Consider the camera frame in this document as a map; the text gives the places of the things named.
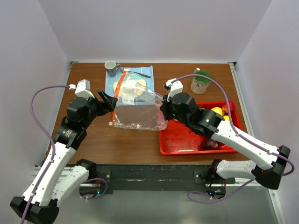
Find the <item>clear zip top bag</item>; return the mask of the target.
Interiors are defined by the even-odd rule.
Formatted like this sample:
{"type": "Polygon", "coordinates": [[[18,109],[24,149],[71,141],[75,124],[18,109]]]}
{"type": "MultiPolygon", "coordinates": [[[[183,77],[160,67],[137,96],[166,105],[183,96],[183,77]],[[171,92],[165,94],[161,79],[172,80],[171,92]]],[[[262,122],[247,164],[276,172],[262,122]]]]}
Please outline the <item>clear zip top bag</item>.
{"type": "Polygon", "coordinates": [[[135,103],[134,97],[118,97],[119,87],[126,74],[127,72],[124,71],[114,91],[114,97],[118,98],[118,102],[115,110],[111,113],[109,125],[132,130],[164,130],[168,121],[164,119],[163,113],[160,111],[163,100],[160,94],[146,89],[139,96],[145,100],[144,103],[135,103]]]}

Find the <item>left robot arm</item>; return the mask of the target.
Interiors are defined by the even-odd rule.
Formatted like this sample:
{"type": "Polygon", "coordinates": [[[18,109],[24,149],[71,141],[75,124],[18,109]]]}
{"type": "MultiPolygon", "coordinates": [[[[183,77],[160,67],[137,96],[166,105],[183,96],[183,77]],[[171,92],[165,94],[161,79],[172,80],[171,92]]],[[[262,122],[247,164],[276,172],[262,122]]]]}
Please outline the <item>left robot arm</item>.
{"type": "Polygon", "coordinates": [[[10,207],[21,218],[21,223],[54,223],[62,201],[82,183],[100,182],[107,190],[107,181],[97,177],[97,165],[85,159],[79,160],[62,181],[58,180],[87,136],[87,128],[93,120],[115,110],[117,98],[102,90],[98,94],[102,100],[88,92],[86,96],[70,101],[67,115],[62,119],[55,137],[50,139],[51,149],[40,171],[22,196],[11,200],[10,207]]]}

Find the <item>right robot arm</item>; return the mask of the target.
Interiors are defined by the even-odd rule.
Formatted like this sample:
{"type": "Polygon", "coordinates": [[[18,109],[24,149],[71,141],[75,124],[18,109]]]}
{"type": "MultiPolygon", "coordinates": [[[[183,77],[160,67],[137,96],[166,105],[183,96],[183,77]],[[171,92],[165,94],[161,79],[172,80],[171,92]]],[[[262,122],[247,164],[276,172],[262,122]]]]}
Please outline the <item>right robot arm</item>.
{"type": "Polygon", "coordinates": [[[166,120],[176,120],[198,136],[223,143],[245,155],[248,161],[214,160],[208,178],[219,183],[228,178],[257,181],[268,189],[278,189],[290,155],[290,148],[264,143],[236,128],[223,116],[201,109],[195,99],[182,92],[163,96],[160,110],[166,120]]]}

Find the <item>blue checked cloth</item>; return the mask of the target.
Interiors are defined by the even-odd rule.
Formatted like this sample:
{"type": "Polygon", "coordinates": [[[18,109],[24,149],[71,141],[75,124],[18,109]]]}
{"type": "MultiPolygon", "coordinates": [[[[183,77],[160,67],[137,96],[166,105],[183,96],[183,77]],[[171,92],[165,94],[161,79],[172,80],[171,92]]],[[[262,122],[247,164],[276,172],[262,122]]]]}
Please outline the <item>blue checked cloth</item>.
{"type": "MultiPolygon", "coordinates": [[[[136,82],[145,86],[147,89],[152,91],[155,90],[154,71],[152,65],[149,67],[131,67],[128,68],[128,70],[129,72],[125,76],[122,84],[124,84],[126,80],[129,78],[131,83],[133,82],[133,80],[135,80],[136,82]]],[[[105,93],[107,93],[109,96],[114,95],[114,91],[122,74],[123,72],[119,69],[117,70],[116,75],[111,77],[106,71],[105,93]]]]}

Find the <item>cream and teal plate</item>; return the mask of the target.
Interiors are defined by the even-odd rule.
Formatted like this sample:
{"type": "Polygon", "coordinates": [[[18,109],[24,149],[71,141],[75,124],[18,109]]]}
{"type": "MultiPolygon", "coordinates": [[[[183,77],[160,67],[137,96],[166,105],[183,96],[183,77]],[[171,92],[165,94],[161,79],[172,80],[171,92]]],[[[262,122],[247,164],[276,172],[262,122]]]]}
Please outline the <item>cream and teal plate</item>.
{"type": "Polygon", "coordinates": [[[146,81],[143,77],[135,73],[127,73],[119,87],[118,97],[139,97],[147,89],[146,81]]]}

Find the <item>floral mug green inside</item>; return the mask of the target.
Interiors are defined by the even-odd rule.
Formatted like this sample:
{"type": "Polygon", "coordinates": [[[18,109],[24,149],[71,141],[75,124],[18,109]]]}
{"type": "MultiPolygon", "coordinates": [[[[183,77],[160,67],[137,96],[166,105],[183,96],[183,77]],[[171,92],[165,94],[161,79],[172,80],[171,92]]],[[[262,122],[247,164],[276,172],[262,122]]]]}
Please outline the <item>floral mug green inside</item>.
{"type": "MultiPolygon", "coordinates": [[[[200,68],[194,70],[195,74],[203,75],[208,78],[212,78],[211,74],[200,68]]],[[[194,76],[191,82],[191,90],[196,94],[204,94],[210,85],[210,80],[204,77],[194,76]]]]}

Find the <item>red plastic tray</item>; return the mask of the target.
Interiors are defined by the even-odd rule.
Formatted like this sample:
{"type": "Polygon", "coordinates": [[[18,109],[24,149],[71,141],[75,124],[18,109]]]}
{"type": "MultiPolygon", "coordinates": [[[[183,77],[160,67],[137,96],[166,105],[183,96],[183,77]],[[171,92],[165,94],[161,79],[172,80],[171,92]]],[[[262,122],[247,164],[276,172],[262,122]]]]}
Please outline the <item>red plastic tray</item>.
{"type": "Polygon", "coordinates": [[[236,152],[233,148],[222,143],[218,143],[216,148],[202,147],[204,140],[204,136],[196,135],[177,121],[169,120],[167,127],[159,132],[160,153],[167,156],[175,156],[236,152]]]}

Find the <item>metal spoon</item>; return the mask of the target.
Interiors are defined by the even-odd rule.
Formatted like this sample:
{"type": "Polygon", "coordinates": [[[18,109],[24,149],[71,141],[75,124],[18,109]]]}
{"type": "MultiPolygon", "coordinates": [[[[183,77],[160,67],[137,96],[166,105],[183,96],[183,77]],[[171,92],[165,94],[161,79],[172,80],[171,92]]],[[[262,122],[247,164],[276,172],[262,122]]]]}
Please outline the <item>metal spoon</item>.
{"type": "Polygon", "coordinates": [[[143,73],[140,73],[140,72],[131,71],[128,68],[125,68],[125,67],[120,67],[120,69],[121,69],[121,71],[131,72],[131,73],[138,74],[138,75],[140,75],[142,77],[151,78],[151,75],[146,75],[146,74],[143,74],[143,73]]]}

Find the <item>grey mug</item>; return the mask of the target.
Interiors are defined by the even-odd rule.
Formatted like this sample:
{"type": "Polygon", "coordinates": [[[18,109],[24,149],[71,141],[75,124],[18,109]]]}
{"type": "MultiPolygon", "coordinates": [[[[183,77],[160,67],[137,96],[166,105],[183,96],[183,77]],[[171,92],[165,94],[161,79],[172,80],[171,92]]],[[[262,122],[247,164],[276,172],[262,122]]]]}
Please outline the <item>grey mug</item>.
{"type": "Polygon", "coordinates": [[[107,62],[105,62],[104,67],[106,69],[106,73],[110,77],[114,77],[116,75],[117,71],[120,69],[121,64],[116,63],[115,61],[107,61],[107,62]]]}

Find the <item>yellow apple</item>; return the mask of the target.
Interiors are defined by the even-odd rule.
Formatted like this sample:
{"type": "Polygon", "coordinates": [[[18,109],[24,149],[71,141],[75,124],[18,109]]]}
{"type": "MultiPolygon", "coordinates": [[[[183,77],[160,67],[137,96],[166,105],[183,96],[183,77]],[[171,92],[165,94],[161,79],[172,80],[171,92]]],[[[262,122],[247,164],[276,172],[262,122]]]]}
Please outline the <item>yellow apple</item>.
{"type": "Polygon", "coordinates": [[[221,107],[213,107],[211,110],[221,116],[225,115],[225,112],[223,111],[223,109],[221,107]]]}

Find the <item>yellow lemon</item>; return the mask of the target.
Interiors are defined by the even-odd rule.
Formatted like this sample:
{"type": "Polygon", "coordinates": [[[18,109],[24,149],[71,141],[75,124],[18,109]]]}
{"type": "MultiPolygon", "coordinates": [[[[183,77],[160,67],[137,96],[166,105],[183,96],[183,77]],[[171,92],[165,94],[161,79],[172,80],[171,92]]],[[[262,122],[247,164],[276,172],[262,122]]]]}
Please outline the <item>yellow lemon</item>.
{"type": "Polygon", "coordinates": [[[224,115],[223,117],[224,117],[225,120],[231,121],[231,118],[230,118],[229,115],[224,115]]]}

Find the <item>dark red plum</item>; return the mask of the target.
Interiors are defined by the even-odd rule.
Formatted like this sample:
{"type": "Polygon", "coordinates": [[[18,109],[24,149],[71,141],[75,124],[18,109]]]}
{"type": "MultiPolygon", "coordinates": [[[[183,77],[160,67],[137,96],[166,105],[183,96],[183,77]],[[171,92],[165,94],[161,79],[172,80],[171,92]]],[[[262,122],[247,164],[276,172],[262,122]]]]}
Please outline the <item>dark red plum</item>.
{"type": "Polygon", "coordinates": [[[200,146],[203,150],[216,150],[219,148],[218,142],[213,139],[204,139],[200,146]]]}

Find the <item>red apple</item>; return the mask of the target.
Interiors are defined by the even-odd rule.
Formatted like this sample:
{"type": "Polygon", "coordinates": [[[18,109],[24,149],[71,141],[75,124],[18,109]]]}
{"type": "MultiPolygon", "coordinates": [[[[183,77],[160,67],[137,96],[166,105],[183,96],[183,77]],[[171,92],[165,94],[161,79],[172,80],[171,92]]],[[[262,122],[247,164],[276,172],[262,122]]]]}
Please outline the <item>red apple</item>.
{"type": "Polygon", "coordinates": [[[222,108],[222,110],[225,113],[233,112],[235,110],[235,104],[234,104],[233,101],[229,100],[228,104],[227,103],[223,103],[222,106],[221,106],[221,108],[222,108]]]}

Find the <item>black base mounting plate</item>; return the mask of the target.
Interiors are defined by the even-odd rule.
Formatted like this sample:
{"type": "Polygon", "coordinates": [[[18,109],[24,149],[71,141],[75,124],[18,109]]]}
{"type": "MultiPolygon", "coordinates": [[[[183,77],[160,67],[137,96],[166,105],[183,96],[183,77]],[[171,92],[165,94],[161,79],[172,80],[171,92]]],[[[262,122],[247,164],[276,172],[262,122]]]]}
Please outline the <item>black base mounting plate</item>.
{"type": "Polygon", "coordinates": [[[140,191],[211,191],[220,185],[221,196],[226,184],[235,179],[221,180],[208,177],[208,165],[112,165],[99,164],[96,177],[103,181],[83,183],[79,187],[81,196],[95,197],[103,191],[113,194],[118,190],[140,191]]]}

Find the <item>black handled fork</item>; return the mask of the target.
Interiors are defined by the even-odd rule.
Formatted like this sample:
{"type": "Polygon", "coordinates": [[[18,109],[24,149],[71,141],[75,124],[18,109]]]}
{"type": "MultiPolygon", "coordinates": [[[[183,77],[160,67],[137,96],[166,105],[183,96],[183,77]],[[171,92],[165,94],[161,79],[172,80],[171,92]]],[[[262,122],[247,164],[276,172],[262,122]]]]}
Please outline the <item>black handled fork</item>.
{"type": "Polygon", "coordinates": [[[143,98],[138,97],[138,98],[134,98],[134,102],[135,103],[144,103],[145,100],[143,98]]]}

